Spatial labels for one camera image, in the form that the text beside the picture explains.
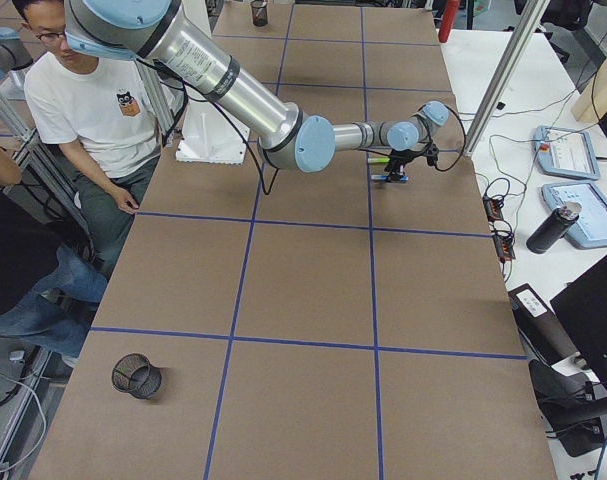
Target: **shoe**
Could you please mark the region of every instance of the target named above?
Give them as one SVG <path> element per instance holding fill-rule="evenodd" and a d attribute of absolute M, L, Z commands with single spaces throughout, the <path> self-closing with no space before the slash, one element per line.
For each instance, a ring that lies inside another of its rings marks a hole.
<path fill-rule="evenodd" d="M 76 364 L 79 362 L 78 357 L 70 357 L 69 355 L 61 355 L 61 360 L 70 368 L 76 367 Z"/>

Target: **black water bottle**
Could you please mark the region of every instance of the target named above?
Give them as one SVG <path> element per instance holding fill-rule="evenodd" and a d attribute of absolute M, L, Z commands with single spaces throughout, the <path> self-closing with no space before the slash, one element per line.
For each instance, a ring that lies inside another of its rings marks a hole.
<path fill-rule="evenodd" d="M 530 235 L 525 243 L 534 253 L 545 253 L 559 238 L 567 233 L 579 219 L 581 205 L 567 202 L 554 209 L 549 217 Z"/>

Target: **cup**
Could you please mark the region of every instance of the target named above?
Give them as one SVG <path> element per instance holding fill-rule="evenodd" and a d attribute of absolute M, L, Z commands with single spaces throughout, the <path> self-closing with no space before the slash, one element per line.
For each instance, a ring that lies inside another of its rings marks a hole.
<path fill-rule="evenodd" d="M 267 2 L 265 0 L 254 0 L 252 6 L 252 23 L 255 27 L 267 25 Z"/>
<path fill-rule="evenodd" d="M 539 225 L 525 242 L 527 248 L 534 253 L 545 253 L 558 239 L 563 238 L 574 225 L 581 213 L 581 204 L 566 202 L 554 209 L 549 217 Z"/>
<path fill-rule="evenodd" d="M 161 371 L 145 355 L 130 353 L 116 362 L 112 369 L 112 385 L 134 398 L 148 399 L 161 386 Z"/>

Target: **red object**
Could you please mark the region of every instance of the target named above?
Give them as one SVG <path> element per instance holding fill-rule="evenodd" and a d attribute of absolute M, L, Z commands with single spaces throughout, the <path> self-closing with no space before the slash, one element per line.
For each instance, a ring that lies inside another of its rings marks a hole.
<path fill-rule="evenodd" d="M 452 25 L 454 25 L 456 12 L 459 11 L 459 3 L 461 3 L 461 0 L 447 0 L 443 19 L 441 20 L 441 27 L 439 28 L 439 42 L 441 43 L 447 42 L 447 38 L 450 36 L 450 30 L 452 30 Z"/>

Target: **black monitor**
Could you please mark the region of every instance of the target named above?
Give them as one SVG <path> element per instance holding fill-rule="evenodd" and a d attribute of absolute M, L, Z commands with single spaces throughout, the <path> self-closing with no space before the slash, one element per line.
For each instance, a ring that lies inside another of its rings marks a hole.
<path fill-rule="evenodd" d="M 607 255 L 554 297 L 551 305 L 587 367 L 601 382 L 595 387 L 589 382 L 572 384 L 569 378 L 559 379 L 549 367 L 530 364 L 542 413 L 567 452 L 577 456 L 599 448 L 607 433 Z M 537 389 L 537 384 L 544 388 Z M 589 389 L 584 387 L 580 395 L 574 395 L 576 385 L 581 384 Z M 540 394 L 549 392 L 551 385 L 557 389 L 552 395 Z M 565 393 L 559 395 L 559 388 Z"/>
<path fill-rule="evenodd" d="M 581 356 L 607 389 L 607 255 L 551 304 Z"/>

